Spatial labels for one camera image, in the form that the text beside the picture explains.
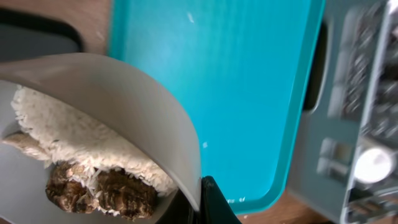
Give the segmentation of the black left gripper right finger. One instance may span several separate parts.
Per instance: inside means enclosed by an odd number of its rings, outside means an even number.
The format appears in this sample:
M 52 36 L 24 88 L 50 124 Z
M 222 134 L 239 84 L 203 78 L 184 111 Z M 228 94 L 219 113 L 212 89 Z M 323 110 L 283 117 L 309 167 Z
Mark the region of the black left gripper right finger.
M 241 224 L 212 176 L 201 180 L 201 224 Z

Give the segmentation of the white cup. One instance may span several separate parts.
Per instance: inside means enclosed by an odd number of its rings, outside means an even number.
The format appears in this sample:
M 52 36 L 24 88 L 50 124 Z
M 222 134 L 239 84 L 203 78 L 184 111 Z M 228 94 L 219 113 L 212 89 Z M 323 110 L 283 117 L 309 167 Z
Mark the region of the white cup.
M 389 177 L 396 168 L 395 154 L 387 148 L 372 147 L 362 152 L 354 167 L 354 178 L 374 184 Z

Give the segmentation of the grey bowl with rice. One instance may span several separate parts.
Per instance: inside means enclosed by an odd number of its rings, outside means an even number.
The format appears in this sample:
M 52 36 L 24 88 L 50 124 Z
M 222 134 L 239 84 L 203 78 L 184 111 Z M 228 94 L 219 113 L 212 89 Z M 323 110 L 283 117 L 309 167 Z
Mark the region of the grey bowl with rice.
M 1 64 L 2 219 L 156 223 L 178 190 L 198 213 L 198 136 L 152 77 L 87 53 Z

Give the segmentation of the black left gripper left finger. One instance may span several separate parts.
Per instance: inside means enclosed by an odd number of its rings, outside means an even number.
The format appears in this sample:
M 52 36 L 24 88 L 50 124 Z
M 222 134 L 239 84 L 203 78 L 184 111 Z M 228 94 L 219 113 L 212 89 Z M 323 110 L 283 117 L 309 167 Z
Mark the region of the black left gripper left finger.
M 181 190 L 178 190 L 165 213 L 156 224 L 195 224 L 193 208 Z

